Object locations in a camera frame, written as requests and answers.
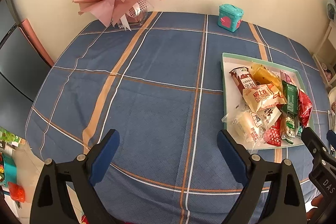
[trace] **teal basket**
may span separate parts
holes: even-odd
[[[5,180],[0,182],[0,184],[8,187],[8,182],[16,184],[16,165],[10,156],[2,154],[2,158],[4,162]]]
[[[240,26],[244,11],[231,4],[223,4],[219,7],[218,26],[230,32],[234,32]]]

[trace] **green package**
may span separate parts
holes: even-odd
[[[298,112],[297,87],[282,81],[283,93],[287,99],[287,105],[283,105],[282,111],[295,117]]]

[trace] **plaid tablecloth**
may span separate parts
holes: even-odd
[[[90,23],[51,69],[33,104],[26,125],[32,151],[42,160],[70,161],[114,128],[120,147],[95,187],[113,216],[142,224],[221,223],[242,189],[216,144],[224,114],[221,54],[298,70],[314,105],[315,131],[325,143],[330,105],[305,47],[247,22],[231,33],[217,20],[153,12],[132,31]],[[259,154],[289,158],[305,200],[316,195],[305,146]]]

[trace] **finger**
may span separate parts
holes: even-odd
[[[306,215],[307,215],[307,219],[312,219],[314,213],[316,212],[317,208],[313,208],[311,209]]]
[[[311,206],[318,207],[323,199],[322,195],[317,196],[311,201]]]

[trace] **green box lid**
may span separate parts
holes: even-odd
[[[242,16],[244,15],[244,11],[234,5],[231,5],[231,4],[223,4],[219,7],[220,10],[226,12],[226,13],[229,13],[231,15],[234,15],[234,16]]]

